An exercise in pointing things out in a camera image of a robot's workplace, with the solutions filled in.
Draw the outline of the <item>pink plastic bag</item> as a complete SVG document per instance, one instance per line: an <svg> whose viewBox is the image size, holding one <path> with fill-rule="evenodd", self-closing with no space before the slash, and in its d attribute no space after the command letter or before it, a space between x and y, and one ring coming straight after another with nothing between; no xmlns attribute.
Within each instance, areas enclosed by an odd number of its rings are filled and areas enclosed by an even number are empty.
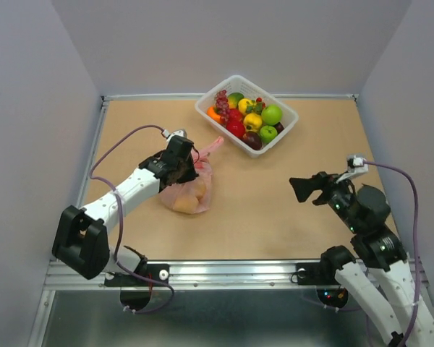
<svg viewBox="0 0 434 347"><path fill-rule="evenodd" d="M218 137L207 147L192 151L192 159L198 177L187 183L173 184L159 194L159 200L168 209L184 214L198 214L210 209L213 186L213 169L209 161L210 154L224 143Z"/></svg>

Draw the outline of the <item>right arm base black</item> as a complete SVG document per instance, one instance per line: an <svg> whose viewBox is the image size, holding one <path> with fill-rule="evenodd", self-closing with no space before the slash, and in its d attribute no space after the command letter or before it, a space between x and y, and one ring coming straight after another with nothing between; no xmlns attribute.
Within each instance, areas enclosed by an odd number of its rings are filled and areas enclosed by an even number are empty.
<svg viewBox="0 0 434 347"><path fill-rule="evenodd" d="M315 303L327 308L344 309L349 300L349 292L319 262L298 263L290 282L299 286L314 286L318 298Z"/></svg>

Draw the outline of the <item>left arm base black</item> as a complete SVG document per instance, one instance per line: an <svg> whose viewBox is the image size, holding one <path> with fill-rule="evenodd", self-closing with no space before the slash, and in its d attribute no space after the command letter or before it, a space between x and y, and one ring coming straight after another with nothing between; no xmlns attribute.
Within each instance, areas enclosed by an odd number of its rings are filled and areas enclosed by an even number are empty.
<svg viewBox="0 0 434 347"><path fill-rule="evenodd" d="M174 297L169 268L166 263L141 265L135 272L147 280L128 273L107 273L103 284L119 289L119 301L125 312L150 314L165 308Z"/></svg>

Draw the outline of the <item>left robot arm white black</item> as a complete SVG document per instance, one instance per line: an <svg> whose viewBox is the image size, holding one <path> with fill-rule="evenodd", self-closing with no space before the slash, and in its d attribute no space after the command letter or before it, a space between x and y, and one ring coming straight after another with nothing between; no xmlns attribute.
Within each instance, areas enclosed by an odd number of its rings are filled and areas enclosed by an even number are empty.
<svg viewBox="0 0 434 347"><path fill-rule="evenodd" d="M119 227L123 234L124 217L147 199L173 184L183 184L198 177L194 167L193 141L173 134L165 150L145 159L118 186L97 200L61 213L52 255L86 279L103 271L119 272L132 285L146 278L144 256L117 244L109 246L109 232Z"/></svg>

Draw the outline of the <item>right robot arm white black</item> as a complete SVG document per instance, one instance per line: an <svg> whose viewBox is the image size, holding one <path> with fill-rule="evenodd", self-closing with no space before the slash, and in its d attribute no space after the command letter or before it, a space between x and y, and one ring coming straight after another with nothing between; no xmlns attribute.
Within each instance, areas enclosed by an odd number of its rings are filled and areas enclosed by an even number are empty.
<svg viewBox="0 0 434 347"><path fill-rule="evenodd" d="M298 202L327 205L353 233L350 252L334 246L321 254L315 272L343 286L377 328L387 346L434 346L434 317L420 294L419 270L386 225L391 209L378 188L356 189L350 173L321 171L289 180Z"/></svg>

